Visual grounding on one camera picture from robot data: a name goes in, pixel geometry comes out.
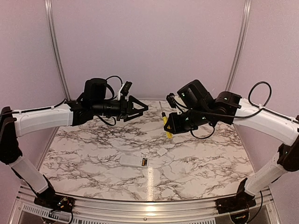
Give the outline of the white battery cover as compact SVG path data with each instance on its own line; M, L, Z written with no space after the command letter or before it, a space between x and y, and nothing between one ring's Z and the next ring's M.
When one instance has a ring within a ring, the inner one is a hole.
M161 148L159 150L157 150L157 154L160 156L163 156L164 154L166 154L168 152L168 150L166 148Z

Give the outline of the white remote control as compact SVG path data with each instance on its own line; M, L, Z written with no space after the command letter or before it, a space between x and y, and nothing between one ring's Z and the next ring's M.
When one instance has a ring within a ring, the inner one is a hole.
M146 168L141 166L141 160L143 157L138 156L128 156L128 155L122 155L120 157L119 163L122 166L129 166L129 167L136 167L136 168Z

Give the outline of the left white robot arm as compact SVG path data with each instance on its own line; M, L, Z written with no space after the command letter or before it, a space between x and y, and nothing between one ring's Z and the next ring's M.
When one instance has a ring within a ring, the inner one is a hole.
M94 117L129 121L138 118L148 106L128 94L132 82L121 85L117 94L107 79L92 78L85 82L83 93L71 101L54 106L29 110L11 110L4 107L0 113L0 161L8 165L24 180L48 207L59 204L51 183L23 157L18 137L28 133L60 127L79 126Z

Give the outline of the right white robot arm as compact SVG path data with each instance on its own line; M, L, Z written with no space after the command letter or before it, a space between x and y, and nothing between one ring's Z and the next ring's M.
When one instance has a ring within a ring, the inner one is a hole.
M264 187L288 172L299 169L299 119L274 112L266 105L254 104L250 98L229 92L221 92L213 98L203 84L195 79L174 94L167 96L172 108L182 107L181 113L170 113L164 130L171 134L192 133L199 126L218 122L239 125L257 130L281 141L277 153L253 176L245 178L232 197L232 206L241 209Z

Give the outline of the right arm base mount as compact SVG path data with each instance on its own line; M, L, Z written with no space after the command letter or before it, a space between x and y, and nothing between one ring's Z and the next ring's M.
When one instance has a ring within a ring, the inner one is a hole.
M249 209L256 206L256 201L252 196L230 196L217 199L216 209L219 214Z

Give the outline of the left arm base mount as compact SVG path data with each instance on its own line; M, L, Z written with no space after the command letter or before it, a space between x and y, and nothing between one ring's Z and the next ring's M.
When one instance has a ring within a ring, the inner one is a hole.
M49 208L54 211L72 212L75 199L69 196L54 195L52 198L36 197L34 204Z

